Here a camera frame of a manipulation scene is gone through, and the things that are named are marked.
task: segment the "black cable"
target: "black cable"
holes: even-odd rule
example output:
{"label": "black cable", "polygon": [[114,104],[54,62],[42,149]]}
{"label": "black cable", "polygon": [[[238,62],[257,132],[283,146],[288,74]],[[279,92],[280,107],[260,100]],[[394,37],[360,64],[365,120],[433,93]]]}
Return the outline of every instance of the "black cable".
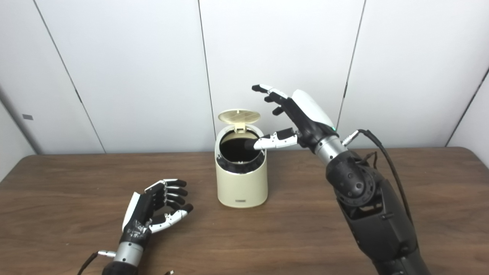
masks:
{"label": "black cable", "polygon": [[82,275],[83,270],[85,270],[85,268],[87,268],[87,266],[89,266],[89,264],[93,261],[93,259],[95,259],[97,257],[97,255],[98,255],[98,252],[92,253],[92,255],[90,255],[90,257],[82,265],[82,267],[80,268],[80,271],[78,272],[77,275]]}
{"label": "black cable", "polygon": [[392,163],[391,157],[385,150],[384,146],[382,145],[382,142],[374,135],[370,130],[363,130],[363,129],[358,129],[358,131],[362,134],[364,134],[366,137],[368,137],[379,149],[380,151],[384,154],[385,159],[387,160],[387,163],[389,163],[389,166],[391,167],[392,174],[394,175],[394,179],[396,179],[396,184],[399,189],[400,196],[402,198],[402,203],[404,204],[404,209],[406,210],[406,215],[411,221],[411,224],[413,224],[413,219],[411,218],[411,211],[409,210],[409,204],[407,203],[407,198],[406,194],[404,193],[404,188],[402,188],[402,183],[400,182],[399,175],[396,171],[396,167],[394,166],[394,163]]}
{"label": "black cable", "polygon": [[375,151],[375,155],[374,155],[374,169],[377,169],[377,151]]}

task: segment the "cable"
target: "cable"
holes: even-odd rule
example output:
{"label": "cable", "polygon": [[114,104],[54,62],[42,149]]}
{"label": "cable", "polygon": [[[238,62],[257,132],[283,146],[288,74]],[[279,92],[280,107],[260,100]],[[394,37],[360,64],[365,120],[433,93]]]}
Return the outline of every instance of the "cable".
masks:
{"label": "cable", "polygon": [[377,169],[377,151],[367,154],[362,160],[358,161],[357,164],[365,164],[371,156],[374,156],[374,169]]}
{"label": "cable", "polygon": [[92,253],[92,255],[90,255],[90,257],[82,265],[82,267],[80,268],[80,271],[78,272],[77,275],[81,275],[83,273],[83,270],[85,270],[85,268],[87,268],[87,266],[89,266],[89,264],[93,261],[93,259],[95,259],[97,257],[97,255],[98,255],[98,252]]}
{"label": "cable", "polygon": [[404,209],[406,210],[406,215],[411,221],[411,224],[413,224],[413,219],[411,217],[411,211],[409,210],[409,204],[407,203],[407,198],[406,194],[404,193],[404,188],[402,188],[402,183],[400,182],[399,175],[396,171],[396,167],[394,166],[394,163],[392,163],[391,157],[385,150],[384,146],[382,145],[382,142],[374,135],[370,130],[363,130],[363,129],[358,129],[360,133],[364,134],[366,137],[368,137],[379,149],[380,151],[384,154],[385,159],[387,160],[387,163],[389,163],[389,166],[391,167],[392,174],[394,175],[394,179],[396,179],[396,184],[399,189],[400,196],[402,198],[402,203],[404,204]]}

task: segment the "cream trash can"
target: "cream trash can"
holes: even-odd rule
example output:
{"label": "cream trash can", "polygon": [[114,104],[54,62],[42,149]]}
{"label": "cream trash can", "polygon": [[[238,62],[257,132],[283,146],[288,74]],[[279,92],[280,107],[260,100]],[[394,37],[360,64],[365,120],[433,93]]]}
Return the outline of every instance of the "cream trash can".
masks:
{"label": "cream trash can", "polygon": [[245,141],[263,133],[251,125],[260,114],[248,110],[228,110],[219,120],[230,124],[216,138],[215,161],[217,197],[229,207],[259,206],[267,200],[267,151],[245,149]]}

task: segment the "black finger segment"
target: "black finger segment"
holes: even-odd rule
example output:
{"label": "black finger segment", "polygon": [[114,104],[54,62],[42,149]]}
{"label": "black finger segment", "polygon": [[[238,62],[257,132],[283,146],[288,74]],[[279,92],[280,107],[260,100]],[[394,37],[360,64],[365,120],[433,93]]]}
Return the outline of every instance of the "black finger segment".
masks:
{"label": "black finger segment", "polygon": [[244,142],[244,148],[246,150],[255,150],[255,143],[257,142],[258,140],[257,139],[247,139],[245,142]]}
{"label": "black finger segment", "polygon": [[177,195],[173,195],[173,194],[167,194],[167,200],[176,202],[176,203],[181,204],[181,205],[185,204],[184,199],[182,199],[181,197],[179,197]]}
{"label": "black finger segment", "polygon": [[187,186],[187,182],[186,181],[182,181],[182,180],[166,181],[166,185],[167,186],[180,186],[180,187],[185,187],[185,186]]}
{"label": "black finger segment", "polygon": [[281,107],[277,107],[275,108],[273,111],[272,111],[272,114],[273,115],[280,115],[281,113],[284,112],[284,109],[282,109]]}
{"label": "black finger segment", "polygon": [[176,194],[176,195],[180,195],[180,196],[184,196],[184,197],[186,195],[188,195],[188,192],[182,188],[167,188],[166,192]]}
{"label": "black finger segment", "polygon": [[287,138],[293,137],[294,135],[295,135],[295,133],[294,133],[294,130],[292,128],[277,131],[277,138],[279,140],[287,139]]}
{"label": "black finger segment", "polygon": [[187,204],[181,208],[183,211],[186,211],[187,213],[190,213],[190,211],[194,210],[194,206],[191,204]]}
{"label": "black finger segment", "polygon": [[171,207],[173,210],[179,210],[180,209],[180,206],[177,203],[175,203],[175,202],[167,201],[166,202],[166,205],[168,205],[169,207]]}
{"label": "black finger segment", "polygon": [[268,102],[268,103],[273,102],[273,99],[270,96],[265,96],[264,100],[265,100],[265,102]]}
{"label": "black finger segment", "polygon": [[251,89],[255,92],[263,92],[263,93],[267,93],[268,90],[265,89],[265,88],[262,88],[260,85],[253,85],[251,86]]}
{"label": "black finger segment", "polygon": [[284,97],[277,94],[276,92],[271,92],[268,96],[277,104],[282,104],[282,102],[286,100]]}

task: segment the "black robotic arm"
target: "black robotic arm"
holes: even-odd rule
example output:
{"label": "black robotic arm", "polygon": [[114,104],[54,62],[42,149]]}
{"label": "black robotic arm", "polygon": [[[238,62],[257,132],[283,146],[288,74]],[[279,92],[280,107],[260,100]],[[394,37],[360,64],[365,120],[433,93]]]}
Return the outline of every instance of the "black robotic arm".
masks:
{"label": "black robotic arm", "polygon": [[[408,208],[402,207],[391,184],[379,171],[346,148],[358,132],[341,142],[331,120],[304,91],[296,90],[289,97],[266,85],[252,89],[266,93],[266,102],[279,105],[273,114],[286,113],[298,130],[285,129],[250,140],[246,147],[258,150],[298,143],[309,148],[326,166],[326,179],[334,188],[358,247],[372,260],[378,274],[430,275],[419,252]],[[381,146],[370,131],[359,132]],[[381,149],[388,158],[385,149]]]}

